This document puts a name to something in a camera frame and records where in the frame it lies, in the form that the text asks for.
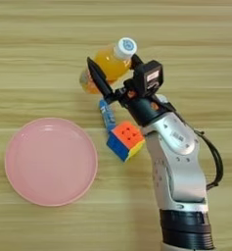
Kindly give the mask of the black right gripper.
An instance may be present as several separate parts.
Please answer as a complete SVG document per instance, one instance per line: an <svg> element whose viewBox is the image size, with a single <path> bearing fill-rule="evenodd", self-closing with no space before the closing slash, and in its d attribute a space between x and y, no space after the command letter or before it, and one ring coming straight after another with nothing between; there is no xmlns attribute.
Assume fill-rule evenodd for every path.
<svg viewBox="0 0 232 251"><path fill-rule="evenodd" d="M124 74L124 63L108 61L107 64L109 73L115 75L116 78ZM163 100L156 94L158 91L156 88L152 88L150 91L140 90L142 84L133 79L128 79L123 83L122 88L113 91L107 82L107 75L90 57L87 58L87 66L93 82L104 99L109 104L118 101L139 126L150 125L163 114L175 111L168 100ZM142 66L143 61L137 54L134 54L131 58L130 69L135 71Z"/></svg>

